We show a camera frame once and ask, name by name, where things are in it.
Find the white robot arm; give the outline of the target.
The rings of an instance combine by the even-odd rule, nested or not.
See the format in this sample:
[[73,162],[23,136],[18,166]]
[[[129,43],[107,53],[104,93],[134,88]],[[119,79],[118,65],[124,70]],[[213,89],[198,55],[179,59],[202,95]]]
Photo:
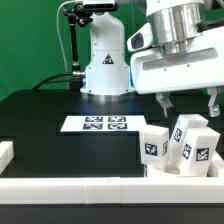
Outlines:
[[220,114],[224,92],[224,18],[207,22],[204,0],[141,0],[147,22],[129,39],[109,14],[122,0],[84,0],[93,13],[86,93],[104,98],[129,90],[154,93],[169,117],[173,91],[205,88],[208,113]]

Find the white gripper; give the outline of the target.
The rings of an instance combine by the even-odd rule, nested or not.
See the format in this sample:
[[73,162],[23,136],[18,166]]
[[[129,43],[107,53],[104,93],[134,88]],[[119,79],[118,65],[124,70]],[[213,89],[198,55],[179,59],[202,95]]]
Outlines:
[[220,88],[216,86],[224,85],[224,26],[189,39],[184,53],[162,56],[160,48],[152,44],[149,23],[127,41],[128,50],[133,52],[130,67],[135,90],[139,94],[157,93],[164,116],[173,118],[176,108],[169,92],[209,87],[209,115],[219,116]]

